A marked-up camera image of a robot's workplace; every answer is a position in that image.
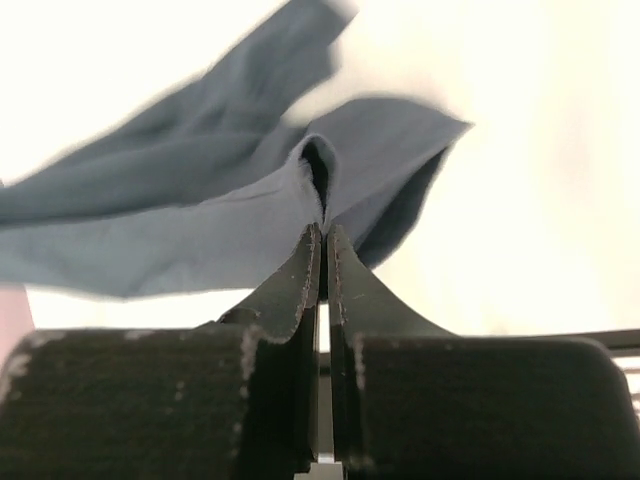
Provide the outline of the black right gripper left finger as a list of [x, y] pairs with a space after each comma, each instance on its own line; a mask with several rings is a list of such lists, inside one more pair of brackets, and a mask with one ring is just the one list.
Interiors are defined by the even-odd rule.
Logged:
[[316, 458], [321, 232], [192, 329], [40, 330], [1, 372], [5, 479], [291, 479]]

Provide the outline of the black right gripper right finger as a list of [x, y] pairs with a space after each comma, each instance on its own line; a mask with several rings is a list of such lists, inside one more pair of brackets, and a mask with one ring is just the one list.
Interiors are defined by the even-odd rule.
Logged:
[[453, 334], [326, 238], [335, 458], [349, 479], [635, 479], [635, 330]]

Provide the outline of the grey blue t shirt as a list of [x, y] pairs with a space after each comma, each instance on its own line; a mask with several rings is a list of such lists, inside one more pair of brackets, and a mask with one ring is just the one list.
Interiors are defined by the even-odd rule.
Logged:
[[1, 278], [121, 298], [253, 288], [341, 225], [374, 267], [467, 124], [396, 95], [285, 118], [350, 17], [290, 1], [199, 79], [1, 191]]

